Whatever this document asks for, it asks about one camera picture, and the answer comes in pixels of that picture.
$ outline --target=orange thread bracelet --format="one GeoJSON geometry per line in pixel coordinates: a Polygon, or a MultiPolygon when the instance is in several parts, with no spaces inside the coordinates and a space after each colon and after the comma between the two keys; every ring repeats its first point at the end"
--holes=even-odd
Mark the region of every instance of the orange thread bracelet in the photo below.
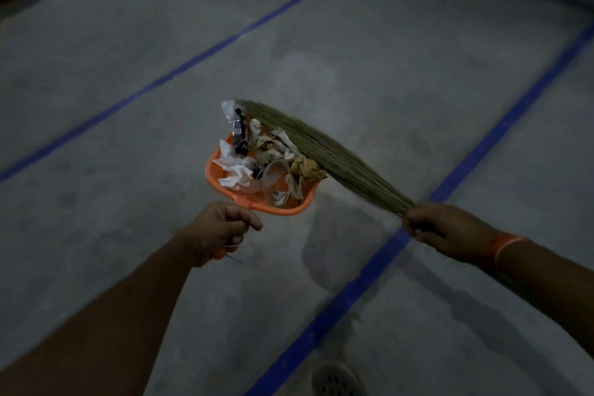
{"type": "Polygon", "coordinates": [[[502,232],[491,242],[489,248],[485,251],[485,256],[493,263],[495,269],[498,268],[497,262],[501,251],[512,243],[518,241],[525,241],[526,238],[512,235],[511,233],[502,232]]]}

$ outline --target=broom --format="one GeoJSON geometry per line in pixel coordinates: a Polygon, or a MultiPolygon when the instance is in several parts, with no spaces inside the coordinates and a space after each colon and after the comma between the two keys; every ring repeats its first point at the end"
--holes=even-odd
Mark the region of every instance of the broom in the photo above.
{"type": "Polygon", "coordinates": [[[299,151],[316,160],[346,189],[371,204],[402,218],[416,204],[376,173],[367,163],[325,133],[276,108],[254,101],[238,100],[244,114],[271,129],[283,129],[299,151]]]}

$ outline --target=hand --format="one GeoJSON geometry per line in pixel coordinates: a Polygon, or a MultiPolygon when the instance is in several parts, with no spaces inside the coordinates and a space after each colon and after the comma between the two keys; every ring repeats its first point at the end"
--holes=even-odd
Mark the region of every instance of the hand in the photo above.
{"type": "Polygon", "coordinates": [[[402,227],[417,241],[459,262],[489,266],[487,250],[500,235],[470,213],[450,205],[421,202],[409,209],[402,227]]]}
{"type": "Polygon", "coordinates": [[[194,266],[204,266],[221,248],[234,252],[243,235],[253,227],[261,230],[262,221],[247,208],[212,202],[176,236],[194,250],[194,266]]]}

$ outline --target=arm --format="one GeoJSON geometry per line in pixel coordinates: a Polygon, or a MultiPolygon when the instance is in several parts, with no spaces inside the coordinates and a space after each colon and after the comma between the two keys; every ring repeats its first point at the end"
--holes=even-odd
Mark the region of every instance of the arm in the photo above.
{"type": "Polygon", "coordinates": [[[0,372],[11,396],[142,395],[178,296],[193,266],[233,252],[262,223],[236,205],[210,204],[133,273],[30,353],[0,372]]]}
{"type": "Polygon", "coordinates": [[[509,243],[495,254],[493,244],[502,233],[452,206],[423,202],[406,213],[403,227],[448,257],[511,279],[594,357],[594,271],[530,240],[509,243]]]}

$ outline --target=person's left hand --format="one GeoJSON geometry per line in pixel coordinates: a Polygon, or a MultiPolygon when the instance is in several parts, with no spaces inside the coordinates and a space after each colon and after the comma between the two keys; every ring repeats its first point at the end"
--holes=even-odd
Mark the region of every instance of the person's left hand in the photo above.
{"type": "Polygon", "coordinates": [[[221,248],[234,252],[249,227],[261,230],[263,225],[247,208],[212,202],[177,236],[192,247],[194,266],[204,266],[221,248]]]}

